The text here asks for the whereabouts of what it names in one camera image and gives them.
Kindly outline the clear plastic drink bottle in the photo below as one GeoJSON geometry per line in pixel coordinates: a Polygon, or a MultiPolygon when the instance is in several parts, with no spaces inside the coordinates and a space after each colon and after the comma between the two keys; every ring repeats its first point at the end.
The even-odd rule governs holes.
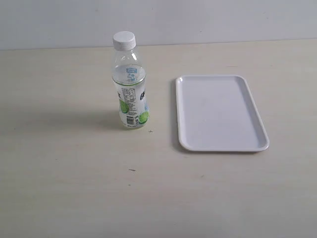
{"type": "Polygon", "coordinates": [[[149,119],[146,99],[146,71],[135,47],[129,51],[116,51],[112,68],[119,99],[119,116],[127,128],[141,128],[149,119]]]}

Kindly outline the white rectangular plastic tray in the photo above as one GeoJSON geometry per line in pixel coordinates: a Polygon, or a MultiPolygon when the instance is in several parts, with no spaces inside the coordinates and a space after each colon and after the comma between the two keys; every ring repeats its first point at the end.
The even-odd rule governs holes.
{"type": "Polygon", "coordinates": [[[193,152],[264,151],[269,138],[239,75],[183,75],[175,81],[178,140],[193,152]]]}

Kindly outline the white bottle cap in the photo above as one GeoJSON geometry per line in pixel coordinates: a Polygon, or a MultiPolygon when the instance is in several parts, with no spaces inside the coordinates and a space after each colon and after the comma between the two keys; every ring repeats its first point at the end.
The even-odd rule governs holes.
{"type": "Polygon", "coordinates": [[[113,46],[116,51],[130,51],[136,47],[136,38],[130,31],[120,31],[113,35],[113,46]]]}

